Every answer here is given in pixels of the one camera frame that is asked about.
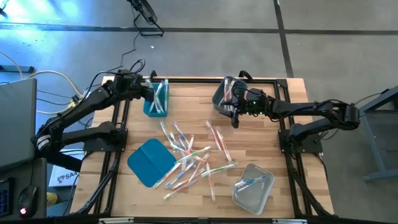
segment black metal frame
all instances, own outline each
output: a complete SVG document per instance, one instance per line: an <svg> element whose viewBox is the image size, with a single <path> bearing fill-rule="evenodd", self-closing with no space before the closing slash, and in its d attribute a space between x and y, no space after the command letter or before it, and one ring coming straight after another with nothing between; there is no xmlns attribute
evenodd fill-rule
<svg viewBox="0 0 398 224"><path fill-rule="evenodd" d="M161 78L156 78L155 75L152 75L152 81L153 82L160 82L162 79ZM287 80L286 79L258 79L258 80L254 80L252 79L248 74L246 75L245 73L240 73L239 74L240 77L245 76L247 79L243 79L243 81L245 81L246 83L263 83L263 84L271 84L274 86L274 91L275 91L275 97L278 100L281 100L280 98L280 93L279 90L280 88L283 88L283 92L285 95L285 100L287 102L290 102L290 96L289 96L289 91L288 91L288 87L287 87ZM169 83L221 83L222 78L169 78ZM124 111L123 111L123 124L126 124L127 121L127 113L128 113L128 105L129 103L126 103L125 107L124 107ZM118 111L119 111L119 103L115 105L114 111L113 111L113 117L112 117L112 122L116 123L117 122L117 118L118 118ZM292 117L289 117L289 122L290 124L294 123L294 120ZM285 130L285 123L283 121L280 122L280 127L281 130ZM296 157L296 161L297 161L297 170L298 170L298 175L299 177L302 179L302 182L304 184L305 183L305 174L304 174L304 168L303 168L303 163L302 163L302 158L301 155L299 153L296 153L295 155ZM291 164L291 162L289 163L288 160L292 159L292 156L289 153L285 153L285 158L286 158L286 162L287 164ZM103 162L103 167L102 167L102 171L101 171L101 176L99 181L101 181L103 179L103 177L106 174L106 171L108 170L108 166L109 166L109 159L110 159L110 152L106 152L105 157L104 157L104 162ZM294 208L294 215L295 217L297 215L302 215L303 213L300 211L299 208L299 200L297 198L297 191L295 188L295 180L294 180L294 175L292 173L292 171L289 169L291 168L289 165L287 166L288 168L288 176L289 176L289 185L290 185L290 191L292 194L292 203L293 203L293 208ZM109 195L108 195L108 201L107 201L107 205L105 208L104 213L109 214L111 213L111 209L112 209L112 205L113 205L113 197L114 197L114 191L115 191L115 185L116 185L116 179L117 179L117 173L114 175L112 182L111 182L111 186L109 188ZM305 213L306 214L312 214L311 211L311 206L309 201L307 200L306 196L304 197L304 204L305 204ZM101 208L101 201L102 201L102 195L98 198L95 207L94 207L94 213L99 213L100 212L100 208ZM136 217L136 219L140 219L142 221L144 220L153 220L153 217ZM217 219L218 221L228 221L231 222L233 220L237 220L235 218L219 218ZM250 222L251 219L244 219L245 222ZM258 222L258 221L269 221L270 219L263 219L263 218L255 218L252 221L253 222Z"/></svg>
<svg viewBox="0 0 398 224"><path fill-rule="evenodd" d="M163 80L162 78L156 78L156 74L152 73L151 78L153 82L160 82ZM239 74L239 77L246 76L245 74ZM274 87L275 91L275 98L281 100L280 91L283 91L284 98L286 102L290 102L290 95L287 86L286 79L257 79L254 80L250 76L246 76L247 79L242 79L246 83L262 83L262 84L271 84ZM221 83L222 78L169 78L170 83ZM119 103L115 105L113 111L112 122L116 123L118 118L118 111L119 111ZM123 123L122 126L126 125L127 121L127 114L129 110L129 102L125 102L125 107L123 111ZM293 117L289 116L289 123L294 124ZM280 121L280 130L285 130L286 124L284 121ZM293 220L301 219L306 221L307 223L374 223L365 220L352 220L346 218L338 218L337 216L330 215L326 212L322 206L316 201L315 197L312 195L311 191L307 188L307 184L305 181L305 173L303 168L303 162L300 153L295 153L295 160L297 163L297 170L295 169L293 162L292 162L292 153L285 153L285 160L287 164L287 171L288 171L288 178L289 178L289 185L290 185L290 192L292 195L292 204L294 209L294 217ZM105 176L108 170L108 164L110 159L110 152L106 152L104 157L103 168L101 171L101 178L100 181ZM112 178L111 185L108 192L108 199L106 208L103 213L100 213L100 205L102 201L102 193L98 200L96 201L94 214L95 215L106 215L107 217L111 216L112 206L113 206L113 198L114 198L114 191L116 186L116 179L118 173L116 172ZM297 197L297 191L295 187L295 183L298 183L298 186L303 191L303 201L305 205L305 213L303 213L299 207L299 200ZM312 207L318 213L318 215L312 215ZM134 222L162 222L162 223L175 223L175 222L194 222L194 223L216 223L216 222L231 222L231 223L280 223L280 222L290 222L289 219L277 219L277 218L198 218L198 217L132 217Z"/></svg>

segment white cable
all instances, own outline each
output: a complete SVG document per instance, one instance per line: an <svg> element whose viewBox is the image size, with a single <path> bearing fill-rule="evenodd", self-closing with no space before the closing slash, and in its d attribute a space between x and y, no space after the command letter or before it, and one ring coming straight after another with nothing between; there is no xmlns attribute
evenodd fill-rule
<svg viewBox="0 0 398 224"><path fill-rule="evenodd" d="M62 73L60 73L60 72L57 72L57 71L44 70L44 71L35 72L35 73L29 75L28 77L24 78L24 76L23 76L23 74L22 74L22 71L21 71L21 68L19 68L18 64L17 64L12 58L10 58L10 56L6 55L5 53L0 52L0 54L4 55L6 58L8 58L10 61L13 62L13 64L17 67L17 69L18 69L18 71L19 71L19 74L21 75L21 80L26 79L26 78L32 78L32 77L34 77L35 75L38 75L38 74L41 74L41 73L54 73L54 74L61 75L61 76L63 76L64 78L66 78L66 79L68 80L68 82L71 84L71 86L73 87L73 89L75 89L77 95L79 95L80 98L83 96L83 95L78 91L78 89L77 89L77 87L75 86L75 84L73 84L73 82L72 82L66 75L64 75L64 74L62 74ZM39 111L39 110L36 110L36 112L42 113L42 114L57 114L57 113L62 113L62 112L64 112L64 111L66 111L67 109L69 109L69 106L67 106L64 110L56 111L56 112L46 112L46 111Z"/></svg>

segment teal plastic container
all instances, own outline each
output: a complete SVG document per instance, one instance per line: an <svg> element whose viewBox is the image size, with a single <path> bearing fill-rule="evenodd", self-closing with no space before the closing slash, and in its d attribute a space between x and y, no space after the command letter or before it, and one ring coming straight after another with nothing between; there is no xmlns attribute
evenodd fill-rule
<svg viewBox="0 0 398 224"><path fill-rule="evenodd" d="M159 83L154 83L154 89L155 92L157 90L157 88L159 87ZM150 101L145 101L144 102L144 113L150 117L166 117L167 114L169 113L169 86L165 86L162 89L167 88L167 95L165 94L164 90L161 90L159 93L159 100L160 100L160 104L162 105L162 108L164 110L164 113L158 113L156 112L156 107L154 106L152 111L149 111L150 105L152 104L152 102Z"/></svg>

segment computer mouse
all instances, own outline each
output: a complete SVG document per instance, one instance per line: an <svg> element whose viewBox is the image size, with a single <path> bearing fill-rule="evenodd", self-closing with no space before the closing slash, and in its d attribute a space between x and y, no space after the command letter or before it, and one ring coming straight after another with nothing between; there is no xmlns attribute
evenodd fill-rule
<svg viewBox="0 0 398 224"><path fill-rule="evenodd" d="M29 186L18 197L18 212L21 218L32 217L37 210L37 187Z"/></svg>

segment power cord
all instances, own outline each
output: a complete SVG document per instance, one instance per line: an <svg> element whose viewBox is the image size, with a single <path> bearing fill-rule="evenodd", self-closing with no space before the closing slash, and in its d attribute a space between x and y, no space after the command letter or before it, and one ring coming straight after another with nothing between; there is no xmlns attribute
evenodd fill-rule
<svg viewBox="0 0 398 224"><path fill-rule="evenodd" d="M64 216L65 216L65 214L66 214L67 211L68 211L68 207L69 207L69 205L70 205L70 201L72 200L73 189L75 188L76 180L77 180L77 178L79 177L79 175L80 175L80 174L78 174L78 175L75 177L75 181L73 181L73 184L72 184L72 189L70 189L70 194L69 194L69 198L68 198L68 203L67 203L67 206L65 207L65 210L63 211L63 215L64 215Z"/></svg>
<svg viewBox="0 0 398 224"><path fill-rule="evenodd" d="M328 171L326 169L325 162L322 160L322 158L318 154L314 153L313 155L316 156L319 159L319 161L322 163L323 169L325 170L326 181L328 182L329 181L328 180Z"/></svg>

